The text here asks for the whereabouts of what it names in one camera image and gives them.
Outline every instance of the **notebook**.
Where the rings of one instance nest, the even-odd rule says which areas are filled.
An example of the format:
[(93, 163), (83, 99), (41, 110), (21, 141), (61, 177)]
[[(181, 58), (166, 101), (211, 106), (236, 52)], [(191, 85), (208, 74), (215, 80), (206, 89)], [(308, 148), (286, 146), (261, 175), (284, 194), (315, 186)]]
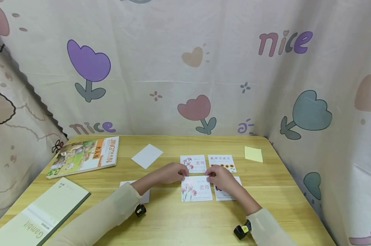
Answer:
[(66, 144), (54, 157), (46, 178), (115, 166), (119, 142), (120, 138), (116, 136)]
[(61, 178), (22, 212), (0, 228), (0, 246), (41, 246), (90, 196)]

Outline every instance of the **left hand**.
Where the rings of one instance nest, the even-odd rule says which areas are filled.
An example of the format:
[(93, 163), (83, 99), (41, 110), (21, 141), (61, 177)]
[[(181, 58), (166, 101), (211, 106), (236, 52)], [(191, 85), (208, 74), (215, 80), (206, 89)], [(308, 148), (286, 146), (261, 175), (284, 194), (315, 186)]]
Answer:
[(171, 184), (176, 181), (183, 181), (189, 176), (188, 168), (177, 162), (169, 163), (150, 173), (158, 183)]

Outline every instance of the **textbook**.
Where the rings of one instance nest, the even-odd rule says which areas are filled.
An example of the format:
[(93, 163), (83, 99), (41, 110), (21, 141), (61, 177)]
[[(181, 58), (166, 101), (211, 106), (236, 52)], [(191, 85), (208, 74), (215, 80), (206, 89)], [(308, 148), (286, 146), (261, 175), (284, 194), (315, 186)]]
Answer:
[(41, 246), (90, 196), (90, 192), (61, 178), (0, 228), (0, 246)]
[(66, 144), (54, 157), (46, 178), (53, 179), (115, 166), (119, 142), (120, 138), (116, 136)]

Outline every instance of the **fabric backdrop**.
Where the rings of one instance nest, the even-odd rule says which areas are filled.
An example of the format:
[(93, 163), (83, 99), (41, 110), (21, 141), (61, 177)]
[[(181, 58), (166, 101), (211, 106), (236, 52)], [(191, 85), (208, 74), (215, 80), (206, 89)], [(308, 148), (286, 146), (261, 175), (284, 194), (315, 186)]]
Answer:
[(50, 161), (62, 132), (14, 70), (6, 47), (0, 53), (0, 218)]
[(1, 0), (0, 35), (69, 137), (267, 136), (371, 244), (371, 0)]

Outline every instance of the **white card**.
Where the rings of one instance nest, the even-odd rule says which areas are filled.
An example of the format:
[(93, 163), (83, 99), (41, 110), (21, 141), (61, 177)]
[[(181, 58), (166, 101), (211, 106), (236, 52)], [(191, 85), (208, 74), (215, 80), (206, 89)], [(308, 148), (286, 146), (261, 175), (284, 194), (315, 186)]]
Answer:
[(147, 169), (162, 153), (161, 150), (149, 144), (132, 157), (132, 161)]
[(204, 155), (181, 155), (180, 163), (186, 165), (191, 174), (204, 173), (207, 170)]
[[(234, 177), (234, 178), (241, 185), (240, 177)], [(220, 190), (215, 184), (213, 185), (214, 185), (215, 199), (217, 201), (234, 201), (235, 200), (235, 198), (231, 194)]]
[(211, 201), (212, 193), (207, 178), (208, 176), (185, 177), (185, 180), (181, 182), (181, 201)]
[(209, 166), (212, 165), (223, 166), (231, 173), (237, 173), (232, 155), (209, 155)]
[[(120, 182), (120, 186), (122, 186), (123, 184), (129, 182), (130, 184), (132, 184), (133, 182), (135, 182), (136, 180), (132, 180), (132, 181), (121, 181)], [(140, 200), (140, 204), (146, 204), (146, 203), (149, 203), (150, 202), (150, 190), (146, 191), (146, 193), (143, 194), (142, 196), (142, 199)]]

